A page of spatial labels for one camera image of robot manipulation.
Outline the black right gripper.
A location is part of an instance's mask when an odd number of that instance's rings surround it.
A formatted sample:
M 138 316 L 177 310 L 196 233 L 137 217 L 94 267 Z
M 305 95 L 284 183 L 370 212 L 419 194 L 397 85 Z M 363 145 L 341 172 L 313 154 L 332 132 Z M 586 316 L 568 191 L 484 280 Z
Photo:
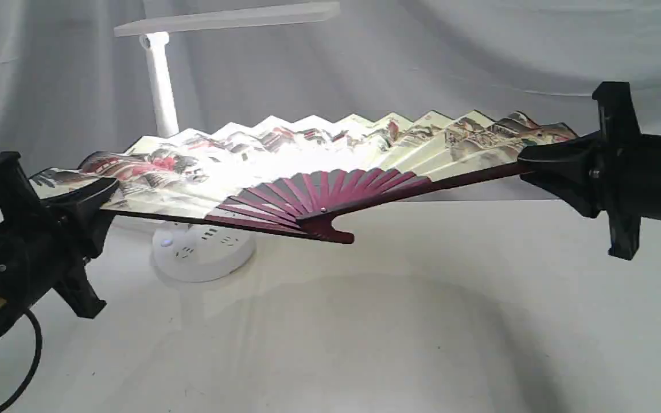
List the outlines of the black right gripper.
M 592 98 L 598 105 L 599 132 L 527 146 L 517 164 L 532 172 L 520 178 L 586 219 L 605 210 L 609 255 L 630 260 L 639 248 L 641 220 L 661 221 L 661 134 L 640 130 L 628 82 L 601 82 Z M 591 178 L 587 172 L 593 165 Z M 571 180 L 555 173 L 587 174 Z

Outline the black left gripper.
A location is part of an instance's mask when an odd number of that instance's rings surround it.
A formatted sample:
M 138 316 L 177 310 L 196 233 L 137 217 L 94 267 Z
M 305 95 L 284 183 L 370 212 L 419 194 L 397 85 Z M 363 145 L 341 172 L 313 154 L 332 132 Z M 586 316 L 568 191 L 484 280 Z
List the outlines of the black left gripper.
M 102 205 L 120 186 L 98 178 L 40 198 L 19 159 L 17 152 L 0 153 L 0 337 L 51 290 L 77 317 L 93 319 L 105 308 L 85 267 L 103 252 L 115 214 Z

